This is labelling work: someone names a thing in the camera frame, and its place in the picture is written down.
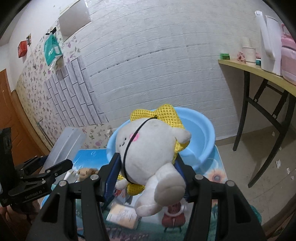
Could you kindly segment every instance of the plastic container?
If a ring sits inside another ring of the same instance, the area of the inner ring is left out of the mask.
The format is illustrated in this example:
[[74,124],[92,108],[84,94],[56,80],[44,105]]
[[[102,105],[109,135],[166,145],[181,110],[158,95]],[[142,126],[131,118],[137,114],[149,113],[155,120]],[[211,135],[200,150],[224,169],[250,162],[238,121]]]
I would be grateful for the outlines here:
[[255,11],[255,16],[261,31],[261,69],[282,76],[281,27],[275,18],[264,17],[261,11]]
[[296,43],[290,34],[284,33],[284,24],[281,25],[283,28],[283,36],[281,38],[281,67],[282,73],[285,80],[296,85]]
[[[203,114],[188,108],[175,107],[186,130],[191,132],[190,144],[180,152],[185,164],[195,171],[207,160],[215,144],[215,130],[211,121]],[[123,123],[110,137],[107,144],[107,159],[110,162],[115,153],[115,140],[118,130],[129,123]]]
[[[85,142],[85,139],[86,135],[81,129],[66,127],[57,139],[40,173],[43,173],[46,169],[60,163],[63,160],[70,159],[73,161],[77,152]],[[66,173],[58,176],[55,183],[64,179],[65,175]]]

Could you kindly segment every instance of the red fire alarm box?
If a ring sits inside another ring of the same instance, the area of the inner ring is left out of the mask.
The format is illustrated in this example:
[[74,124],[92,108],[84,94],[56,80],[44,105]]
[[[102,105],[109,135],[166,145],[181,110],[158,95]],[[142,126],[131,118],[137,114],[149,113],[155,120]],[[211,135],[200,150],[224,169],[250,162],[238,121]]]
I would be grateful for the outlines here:
[[28,49],[27,49],[27,41],[21,41],[18,48],[17,48],[19,58],[25,56],[27,51],[28,51]]

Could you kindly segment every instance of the desk leg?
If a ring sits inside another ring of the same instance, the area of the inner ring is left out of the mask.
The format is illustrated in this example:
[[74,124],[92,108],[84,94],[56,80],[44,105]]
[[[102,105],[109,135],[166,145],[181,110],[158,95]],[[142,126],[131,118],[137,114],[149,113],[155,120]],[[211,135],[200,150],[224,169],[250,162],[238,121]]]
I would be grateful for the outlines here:
[[249,182],[248,187],[252,187],[258,179],[262,176],[262,174],[265,172],[265,170],[268,168],[270,163],[272,162],[273,158],[275,157],[276,153],[278,152],[291,123],[291,119],[293,116],[294,108],[295,108],[295,102],[296,102],[296,97],[293,95],[289,95],[289,105],[286,113],[285,120],[282,123],[282,129],[279,133],[279,136],[276,140],[276,143],[274,144],[269,156],[267,157],[266,161],[264,162],[263,166],[260,168],[258,173],[252,178],[252,180]]
[[241,119],[239,121],[239,129],[237,130],[237,136],[235,138],[235,142],[233,145],[233,151],[237,150],[237,146],[239,145],[239,140],[242,136],[242,130],[244,128],[244,122],[246,120],[247,109],[248,109],[248,97],[250,92],[250,72],[244,71],[244,99],[242,103],[242,114]]

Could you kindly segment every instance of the pink cheek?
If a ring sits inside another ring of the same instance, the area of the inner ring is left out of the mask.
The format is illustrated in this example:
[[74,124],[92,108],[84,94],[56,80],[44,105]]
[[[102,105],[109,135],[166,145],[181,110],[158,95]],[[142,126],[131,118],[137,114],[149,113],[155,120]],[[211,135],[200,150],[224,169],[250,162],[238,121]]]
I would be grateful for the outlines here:
[[136,134],[135,138],[133,139],[133,141],[136,141],[139,138],[139,133]]

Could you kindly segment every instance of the green bag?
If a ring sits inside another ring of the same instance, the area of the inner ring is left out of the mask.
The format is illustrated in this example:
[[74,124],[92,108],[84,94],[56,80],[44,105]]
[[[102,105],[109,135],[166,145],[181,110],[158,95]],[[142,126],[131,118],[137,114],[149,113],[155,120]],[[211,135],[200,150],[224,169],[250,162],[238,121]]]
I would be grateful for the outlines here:
[[50,66],[50,69],[55,66],[56,61],[63,55],[59,43],[52,33],[50,33],[48,39],[44,43],[44,55],[46,63]]

